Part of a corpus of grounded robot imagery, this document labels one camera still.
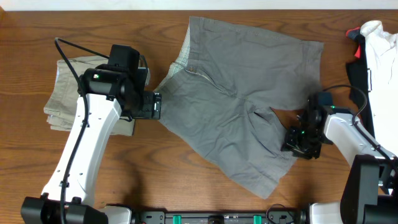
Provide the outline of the grey shorts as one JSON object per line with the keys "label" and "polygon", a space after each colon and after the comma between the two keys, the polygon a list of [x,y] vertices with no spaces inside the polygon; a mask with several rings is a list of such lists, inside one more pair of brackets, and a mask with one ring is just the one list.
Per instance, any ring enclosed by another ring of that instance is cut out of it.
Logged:
{"label": "grey shorts", "polygon": [[295,163],[276,110],[320,90],[321,42],[189,18],[178,58],[157,87],[160,122],[231,180],[267,198]]}

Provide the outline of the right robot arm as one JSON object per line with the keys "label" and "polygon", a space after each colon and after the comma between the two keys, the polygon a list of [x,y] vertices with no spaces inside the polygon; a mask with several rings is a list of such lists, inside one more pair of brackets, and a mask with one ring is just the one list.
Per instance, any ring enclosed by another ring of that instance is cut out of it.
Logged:
{"label": "right robot arm", "polygon": [[397,156],[384,149],[349,109],[336,107],[329,92],[308,97],[285,135],[281,150],[317,159],[324,144],[335,145],[350,166],[341,200],[313,203],[296,223],[397,223]]}

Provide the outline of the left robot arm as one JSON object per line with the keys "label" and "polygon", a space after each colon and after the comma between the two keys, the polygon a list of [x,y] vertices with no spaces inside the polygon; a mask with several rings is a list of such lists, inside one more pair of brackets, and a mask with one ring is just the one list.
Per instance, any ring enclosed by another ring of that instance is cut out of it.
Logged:
{"label": "left robot arm", "polygon": [[139,223],[125,205],[93,207],[104,150],[117,121],[160,119],[162,96],[144,89],[145,57],[126,45],[113,45],[107,63],[78,75],[67,57],[78,94],[76,115],[58,165],[40,197],[26,197],[25,223]]}

